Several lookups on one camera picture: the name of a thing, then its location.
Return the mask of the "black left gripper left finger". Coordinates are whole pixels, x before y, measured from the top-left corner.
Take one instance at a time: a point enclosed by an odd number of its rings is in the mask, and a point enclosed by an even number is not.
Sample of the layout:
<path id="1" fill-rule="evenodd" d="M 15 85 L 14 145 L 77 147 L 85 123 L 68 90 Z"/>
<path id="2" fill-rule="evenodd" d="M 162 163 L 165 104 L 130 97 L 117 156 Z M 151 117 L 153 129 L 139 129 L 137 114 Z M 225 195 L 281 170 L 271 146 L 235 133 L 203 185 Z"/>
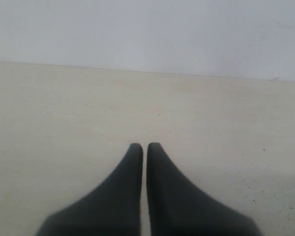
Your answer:
<path id="1" fill-rule="evenodd" d="M 130 144 L 125 156 L 93 191 L 48 216 L 38 236 L 139 236 L 143 148 Z"/>

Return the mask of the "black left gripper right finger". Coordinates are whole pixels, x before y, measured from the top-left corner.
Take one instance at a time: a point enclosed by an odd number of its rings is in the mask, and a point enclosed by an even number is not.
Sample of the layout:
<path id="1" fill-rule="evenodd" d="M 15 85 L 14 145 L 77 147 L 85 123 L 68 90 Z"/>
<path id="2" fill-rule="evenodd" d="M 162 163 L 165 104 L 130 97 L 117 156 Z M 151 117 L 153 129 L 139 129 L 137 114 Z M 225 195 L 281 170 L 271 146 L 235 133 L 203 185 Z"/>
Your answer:
<path id="1" fill-rule="evenodd" d="M 259 236 L 255 222 L 194 185 L 159 143 L 147 148 L 147 200 L 153 236 Z"/>

